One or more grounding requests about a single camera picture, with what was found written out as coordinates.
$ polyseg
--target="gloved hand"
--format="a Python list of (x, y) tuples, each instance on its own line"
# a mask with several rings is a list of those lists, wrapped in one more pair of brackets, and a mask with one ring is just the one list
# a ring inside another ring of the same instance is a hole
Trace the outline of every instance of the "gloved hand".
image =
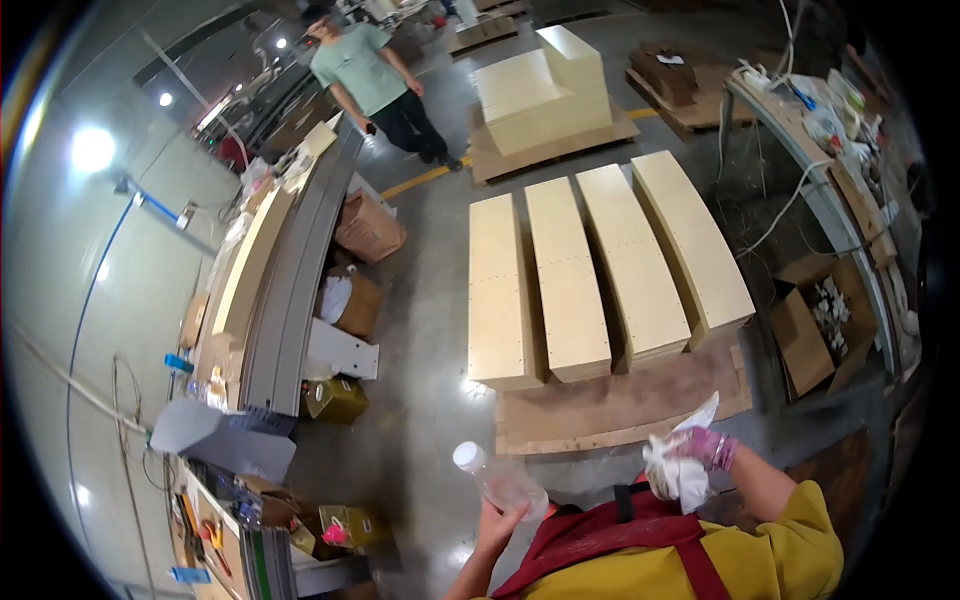
[(700, 461), (706, 470), (727, 472), (733, 464), (736, 453), (736, 438), (710, 431), (703, 427), (690, 427), (670, 434), (666, 442), (676, 444), (667, 452), (667, 456), (688, 456)]

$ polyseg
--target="yellow shirt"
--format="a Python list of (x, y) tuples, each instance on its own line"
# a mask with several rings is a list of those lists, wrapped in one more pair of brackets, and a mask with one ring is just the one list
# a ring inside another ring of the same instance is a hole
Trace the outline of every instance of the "yellow shirt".
[[(700, 521), (701, 543), (734, 600), (815, 598), (832, 592), (843, 570), (843, 549), (833, 533), (820, 487), (804, 481), (774, 523), (753, 535)], [(636, 600), (689, 598), (677, 551), (628, 548), (550, 573), (528, 586), (525, 600)]]

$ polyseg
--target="black cap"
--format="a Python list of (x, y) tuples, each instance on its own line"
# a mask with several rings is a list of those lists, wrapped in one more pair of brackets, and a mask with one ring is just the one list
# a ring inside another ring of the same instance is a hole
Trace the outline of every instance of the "black cap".
[(330, 15), (330, 7), (326, 4), (311, 4), (300, 14), (300, 23), (303, 27), (310, 27), (325, 16)]

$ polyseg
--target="green t-shirt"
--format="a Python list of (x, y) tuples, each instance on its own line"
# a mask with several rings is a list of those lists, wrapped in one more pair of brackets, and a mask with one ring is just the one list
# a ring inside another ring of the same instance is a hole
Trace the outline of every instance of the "green t-shirt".
[(339, 83), (347, 89), (364, 116), (370, 116), (399, 98), (407, 85), (376, 51), (390, 35), (360, 23), (331, 44), (321, 44), (310, 61), (310, 70), (324, 89)]

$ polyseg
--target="clear bottle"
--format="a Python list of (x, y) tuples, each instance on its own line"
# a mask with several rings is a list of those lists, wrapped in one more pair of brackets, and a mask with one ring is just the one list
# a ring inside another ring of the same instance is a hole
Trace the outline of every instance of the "clear bottle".
[(530, 508), (523, 520), (541, 520), (546, 515), (550, 504), (546, 490), (522, 468), (495, 456), (488, 456), (484, 449), (474, 442), (458, 445), (453, 451), (453, 462), (473, 475), (480, 492), (501, 511), (507, 512), (524, 502), (530, 502)]

